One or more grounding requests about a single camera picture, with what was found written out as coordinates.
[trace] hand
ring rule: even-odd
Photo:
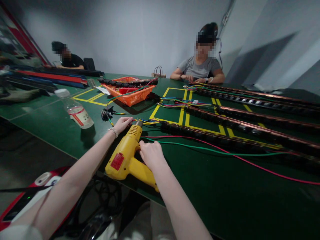
[[[206,82],[206,79],[205,79],[205,78],[199,78],[199,79],[195,80],[195,82],[205,83],[205,82]]]
[[[142,160],[152,172],[159,166],[168,165],[163,156],[161,145],[157,141],[154,143],[144,143],[144,141],[140,141],[140,148]]]
[[[186,79],[186,80],[188,80],[189,82],[193,82],[193,76],[191,76],[191,75],[185,75],[185,74],[183,74],[183,75],[181,76],[181,78],[182,78],[182,79]]]
[[[133,117],[121,117],[117,121],[116,125],[114,125],[113,129],[118,133],[122,133],[123,130],[132,122]]]

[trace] white wall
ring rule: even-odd
[[[193,55],[203,25],[220,24],[230,0],[6,0],[47,58],[51,42],[67,43],[81,58],[92,57],[97,70],[147,75],[162,65],[170,75]]]
[[[268,0],[236,0],[222,32],[223,72],[227,76]]]
[[[229,81],[289,87],[320,58],[319,22],[319,0],[269,0],[229,72]]]

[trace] orange plastic basket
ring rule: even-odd
[[[137,80],[137,78],[123,77],[123,78],[114,79],[113,81],[131,82],[134,80]],[[120,94],[119,92],[117,92],[115,90],[115,87],[113,87],[111,85],[107,85],[107,84],[103,83],[102,86],[104,86],[113,97],[121,96],[121,97],[117,97],[116,99],[123,102],[124,104],[128,105],[129,107],[145,100],[147,98],[148,94],[151,93],[152,89],[155,87],[155,85],[147,86],[144,89],[142,89],[141,91],[123,96],[122,94]]]

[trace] bottle label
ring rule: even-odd
[[[69,113],[69,115],[79,126],[85,126],[92,121],[84,108],[75,107],[71,110],[72,113]]]

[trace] heat gun nozzle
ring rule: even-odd
[[[142,122],[141,120],[139,120],[139,121],[137,121],[137,122],[136,122],[136,124],[135,124],[135,125],[138,125],[138,126],[142,127],[143,122]]]

